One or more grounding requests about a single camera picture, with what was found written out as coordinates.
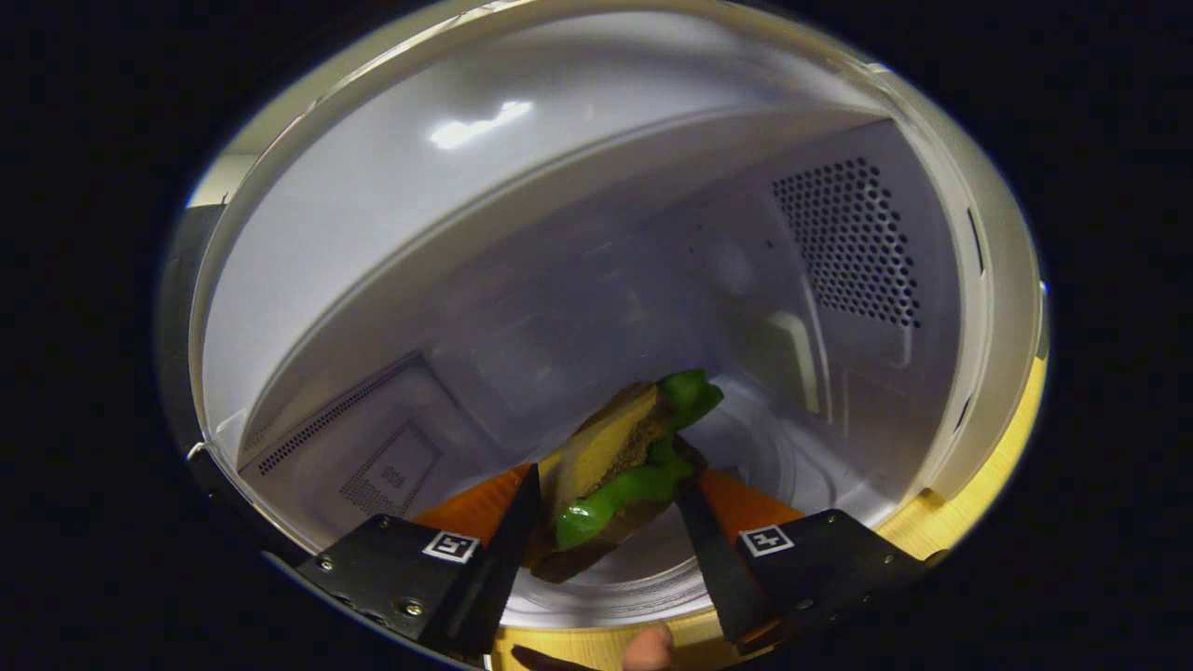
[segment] person's finger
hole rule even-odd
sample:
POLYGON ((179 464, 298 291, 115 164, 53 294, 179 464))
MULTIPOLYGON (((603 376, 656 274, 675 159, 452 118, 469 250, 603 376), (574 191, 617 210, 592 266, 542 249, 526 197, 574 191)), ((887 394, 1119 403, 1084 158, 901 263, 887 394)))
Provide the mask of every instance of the person's finger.
POLYGON ((654 624, 642 630, 625 648, 622 669, 625 671, 667 671, 675 663, 675 640, 667 624, 654 624))
POLYGON ((596 671, 595 669, 576 664, 575 661, 556 659, 549 654, 538 652, 537 650, 531 650, 519 645, 511 648, 509 653, 514 655, 514 659, 517 659, 519 664, 530 671, 596 671))

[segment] black background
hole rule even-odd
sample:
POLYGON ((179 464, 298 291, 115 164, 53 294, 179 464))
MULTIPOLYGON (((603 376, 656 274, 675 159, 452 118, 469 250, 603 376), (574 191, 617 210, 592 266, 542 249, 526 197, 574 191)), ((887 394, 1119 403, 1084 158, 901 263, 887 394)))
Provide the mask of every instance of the black background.
MULTIPOLYGON (((900 602, 760 664, 1144 667, 1168 658, 1166 639, 1193 624, 1186 581, 1163 571, 1183 561, 1176 538, 1187 525, 1164 518, 1187 507, 1189 487, 1160 476, 1179 479, 1176 457, 1189 447, 1177 426, 1187 412, 1176 333, 1188 297, 1174 293, 1188 265, 1177 221, 1189 189, 1179 4, 786 7, 874 54, 990 153, 1037 236, 1055 333, 1038 429, 978 531, 900 602)), ((288 82, 413 8, 6 10, 10 62, 27 75, 12 98, 31 104, 27 128, 48 131, 36 137, 50 158, 21 171, 36 181, 19 201, 38 214, 38 240, 14 250, 14 267, 67 289, 55 304, 17 294, 73 325, 45 328, 37 356, 14 365, 86 369, 66 394, 78 411, 56 412, 51 439, 42 432, 36 443, 61 476, 33 472, 14 509, 27 511, 16 517, 37 540, 17 543, 36 552, 7 555, 17 624, 6 667, 422 664, 227 537, 168 444, 149 367, 160 250, 205 162, 288 82), (125 417, 118 380, 129 373, 125 417), (70 429, 85 437, 63 438, 70 429)), ((13 129, 14 144, 33 143, 13 129)))

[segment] bread slice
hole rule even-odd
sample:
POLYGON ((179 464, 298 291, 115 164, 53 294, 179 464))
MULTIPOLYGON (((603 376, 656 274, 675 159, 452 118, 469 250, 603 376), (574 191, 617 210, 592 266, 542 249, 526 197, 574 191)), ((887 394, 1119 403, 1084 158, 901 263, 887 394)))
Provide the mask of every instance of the bread slice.
MULTIPOLYGON (((704 475, 707 470, 707 462, 704 455, 680 436, 675 436, 674 445, 676 454, 696 467, 692 476, 681 480, 675 486, 675 498, 679 498, 704 475)), ((617 549, 622 541, 659 517, 672 503, 674 500, 639 501, 626 506, 614 515, 613 519, 591 541, 565 552, 549 552, 539 556, 530 566, 531 574, 549 583, 562 583, 575 577, 617 549)))
POLYGON ((647 461, 650 443, 669 432, 672 414, 670 400, 657 386, 635 382, 585 420, 560 449, 539 461, 543 506, 523 566, 532 568, 555 553, 555 519, 574 500, 647 461))

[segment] green pepper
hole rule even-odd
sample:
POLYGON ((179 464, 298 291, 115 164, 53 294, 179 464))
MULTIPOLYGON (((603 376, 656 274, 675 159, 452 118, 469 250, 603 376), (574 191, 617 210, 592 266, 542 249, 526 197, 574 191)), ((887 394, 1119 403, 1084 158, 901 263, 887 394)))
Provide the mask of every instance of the green pepper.
POLYGON ((650 444, 645 463, 613 478, 591 495, 576 499, 560 513, 555 525, 558 552, 588 542, 626 506, 672 499, 675 486, 696 473, 696 467, 675 453, 675 432, 707 414, 725 395, 710 384, 699 369, 668 375, 659 381, 659 389, 675 407, 670 432, 650 444))

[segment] wooden surface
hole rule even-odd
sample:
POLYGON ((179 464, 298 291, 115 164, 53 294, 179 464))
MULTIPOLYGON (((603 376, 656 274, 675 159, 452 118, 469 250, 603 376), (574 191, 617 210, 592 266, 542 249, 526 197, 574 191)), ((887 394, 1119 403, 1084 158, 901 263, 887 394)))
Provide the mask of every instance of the wooden surface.
MULTIPOLYGON (((925 559, 953 547, 982 517, 1010 476, 1024 451, 1044 389, 1045 362, 1036 359, 1019 408, 1002 441, 973 480, 950 501, 925 490, 878 528, 908 554, 925 559)), ((723 669, 741 658, 722 639, 712 609, 667 621, 675 635, 675 661, 681 671, 723 669)), ((645 624, 599 629, 521 629, 503 627, 494 642, 493 667, 520 671, 511 657, 514 644, 594 669, 620 669, 622 651, 645 624)))

